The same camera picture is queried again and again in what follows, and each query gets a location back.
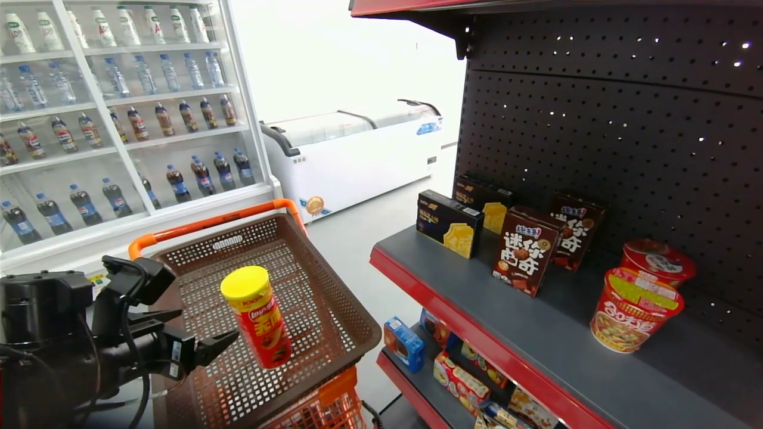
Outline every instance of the white wall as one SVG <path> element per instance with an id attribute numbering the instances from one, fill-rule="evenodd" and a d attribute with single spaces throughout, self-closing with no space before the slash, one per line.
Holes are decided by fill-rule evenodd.
<path id="1" fill-rule="evenodd" d="M 348 0 L 231 4 L 260 120 L 412 98 L 458 132 L 465 61 L 451 39 L 408 21 L 351 18 Z"/>

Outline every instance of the brown plastic basket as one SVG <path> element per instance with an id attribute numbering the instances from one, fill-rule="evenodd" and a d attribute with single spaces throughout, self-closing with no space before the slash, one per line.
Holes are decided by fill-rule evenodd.
<path id="1" fill-rule="evenodd" d="M 241 266 L 260 265 L 271 284 L 294 353 L 277 369 L 260 368 L 240 337 L 212 364 L 154 401 L 157 427 L 258 427 L 355 365 L 381 340 L 381 329 L 310 243 L 296 206 L 279 199 L 216 218 L 148 234 L 130 245 L 130 258 L 159 241 L 267 211 L 276 213 L 152 256 L 177 275 L 150 310 L 182 308 L 170 322 L 197 339 L 237 329 L 220 282 Z M 154 391 L 174 382 L 153 377 Z"/>

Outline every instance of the white bottle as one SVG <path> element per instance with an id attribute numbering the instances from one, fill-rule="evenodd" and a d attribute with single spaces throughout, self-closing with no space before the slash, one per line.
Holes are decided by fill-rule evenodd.
<path id="1" fill-rule="evenodd" d="M 103 43 L 103 46 L 117 46 L 117 40 L 114 39 L 114 34 L 111 32 L 111 27 L 109 27 L 108 21 L 106 21 L 106 17 L 103 15 L 103 12 L 101 12 L 101 8 L 98 6 L 93 6 L 91 9 L 93 10 L 93 19 L 95 19 L 95 24 L 98 25 L 98 36 L 101 37 L 101 43 Z"/>
<path id="2" fill-rule="evenodd" d="M 5 23 L 8 27 L 8 33 L 13 38 L 13 43 L 18 47 L 20 53 L 35 53 L 34 43 L 31 37 L 29 37 L 29 30 L 24 22 L 12 11 L 5 12 Z"/>
<path id="3" fill-rule="evenodd" d="M 82 45 L 82 49 L 89 49 L 90 46 L 88 46 L 88 41 L 85 39 L 85 35 L 82 32 L 82 25 L 79 24 L 79 20 L 74 15 L 74 11 L 72 11 L 72 8 L 69 6 L 66 6 L 66 13 L 69 15 L 69 21 L 72 22 L 72 27 L 74 27 L 74 35 L 77 36 L 77 40 L 79 40 L 79 44 Z"/>
<path id="4" fill-rule="evenodd" d="M 188 8 L 191 9 L 191 29 L 193 29 L 193 35 L 196 37 L 196 43 L 208 44 L 207 28 L 204 26 L 204 19 L 198 11 L 198 5 L 190 5 Z"/>
<path id="5" fill-rule="evenodd" d="M 133 17 L 130 16 L 130 11 L 125 6 L 117 6 L 119 10 L 119 25 L 122 26 L 122 36 L 124 42 L 129 46 L 137 46 L 140 44 L 140 37 L 138 36 L 138 30 L 135 28 Z"/>
<path id="6" fill-rule="evenodd" d="M 45 46 L 48 51 L 65 50 L 61 36 L 58 34 L 56 25 L 50 20 L 47 12 L 43 9 L 37 9 L 37 23 L 40 25 L 40 31 L 43 34 L 45 40 Z"/>
<path id="7" fill-rule="evenodd" d="M 165 44 L 164 32 L 162 31 L 162 24 L 159 22 L 159 17 L 153 13 L 153 6 L 144 6 L 146 10 L 146 25 L 151 30 L 153 36 L 153 42 L 155 44 Z"/>
<path id="8" fill-rule="evenodd" d="M 183 21 L 183 15 L 180 14 L 177 5 L 169 7 L 169 18 L 172 20 L 172 29 L 175 31 L 175 36 L 178 37 L 178 42 L 182 44 L 190 44 L 191 39 L 188 37 L 188 28 Z"/>

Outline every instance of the potato chip canister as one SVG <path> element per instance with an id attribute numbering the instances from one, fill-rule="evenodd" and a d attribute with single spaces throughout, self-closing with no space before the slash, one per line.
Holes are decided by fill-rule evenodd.
<path id="1" fill-rule="evenodd" d="M 268 271 L 261 266 L 236 269 L 223 279 L 220 292 L 233 309 L 257 363 L 265 369 L 286 363 L 291 357 L 291 340 Z"/>

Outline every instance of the blue snack box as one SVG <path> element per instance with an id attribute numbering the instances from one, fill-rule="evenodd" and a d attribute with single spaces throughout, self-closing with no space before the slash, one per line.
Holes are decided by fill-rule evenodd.
<path id="1" fill-rule="evenodd" d="M 416 373 L 424 364 L 424 342 L 397 317 L 384 323 L 384 344 L 408 371 Z"/>
<path id="2" fill-rule="evenodd" d="M 459 342 L 459 337 L 448 329 L 445 324 L 426 308 L 421 308 L 419 325 L 431 335 L 443 350 L 449 350 Z"/>

